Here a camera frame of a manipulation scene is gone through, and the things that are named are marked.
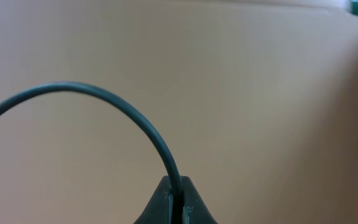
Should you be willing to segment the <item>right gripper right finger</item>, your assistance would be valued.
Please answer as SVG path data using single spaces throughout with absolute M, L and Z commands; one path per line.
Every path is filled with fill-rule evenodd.
M 191 179 L 182 176 L 182 224 L 218 224 L 210 214 Z

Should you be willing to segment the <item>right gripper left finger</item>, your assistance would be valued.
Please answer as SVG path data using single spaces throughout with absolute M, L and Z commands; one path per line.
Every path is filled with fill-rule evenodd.
M 144 211 L 134 224 L 171 224 L 173 195 L 168 176 L 163 176 Z

